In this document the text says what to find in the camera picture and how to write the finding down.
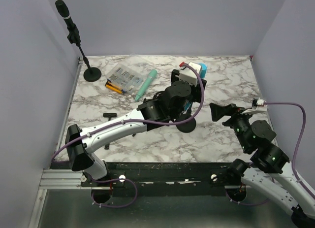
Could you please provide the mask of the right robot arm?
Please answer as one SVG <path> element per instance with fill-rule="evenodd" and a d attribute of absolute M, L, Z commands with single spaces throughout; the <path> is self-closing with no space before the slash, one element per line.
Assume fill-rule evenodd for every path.
<path fill-rule="evenodd" d="M 228 168 L 226 178 L 236 185 L 240 182 L 256 189 L 276 203 L 290 217 L 298 228 L 315 226 L 315 191 L 297 172 L 295 159 L 273 144 L 276 133 L 267 121 L 249 119 L 267 110 L 267 102 L 254 99 L 250 108 L 235 104 L 220 106 L 210 104 L 211 116 L 217 122 L 229 117 L 223 126 L 234 130 L 244 153 L 251 155 L 256 168 L 236 159 Z"/>

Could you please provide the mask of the mint green microphone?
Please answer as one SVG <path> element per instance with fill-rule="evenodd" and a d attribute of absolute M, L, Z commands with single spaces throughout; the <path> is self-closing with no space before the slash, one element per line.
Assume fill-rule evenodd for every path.
<path fill-rule="evenodd" d="M 145 79 L 145 81 L 143 82 L 143 84 L 141 85 L 140 89 L 138 90 L 134 100 L 136 102 L 138 102 L 140 100 L 140 98 L 143 96 L 143 94 L 145 93 L 145 91 L 148 89 L 148 87 L 150 86 L 150 84 L 154 81 L 154 79 L 157 76 L 157 70 L 156 69 L 152 69 L 150 71 L 150 73 L 147 75 L 147 78 Z"/>

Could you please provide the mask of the cyan blue microphone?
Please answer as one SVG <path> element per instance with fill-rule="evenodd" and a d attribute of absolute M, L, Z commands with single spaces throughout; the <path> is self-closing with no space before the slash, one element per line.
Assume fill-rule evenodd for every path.
<path fill-rule="evenodd" d="M 201 66 L 201 71 L 199 73 L 200 78 L 204 79 L 206 72 L 207 72 L 207 66 L 203 63 L 198 63 Z M 185 105 L 184 110 L 187 111 L 188 109 L 190 109 L 192 106 L 192 102 L 187 102 L 187 104 Z"/>

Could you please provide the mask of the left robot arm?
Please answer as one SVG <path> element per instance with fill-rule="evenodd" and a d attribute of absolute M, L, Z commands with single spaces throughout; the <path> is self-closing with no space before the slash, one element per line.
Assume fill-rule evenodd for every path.
<path fill-rule="evenodd" d="M 191 66 L 175 69 L 169 87 L 129 113 L 92 127 L 69 126 L 65 144 L 71 170 L 84 171 L 98 186 L 106 185 L 109 181 L 107 166 L 95 151 L 132 134 L 187 123 L 188 120 L 181 117 L 185 105 L 189 101 L 203 104 L 205 84 Z"/>

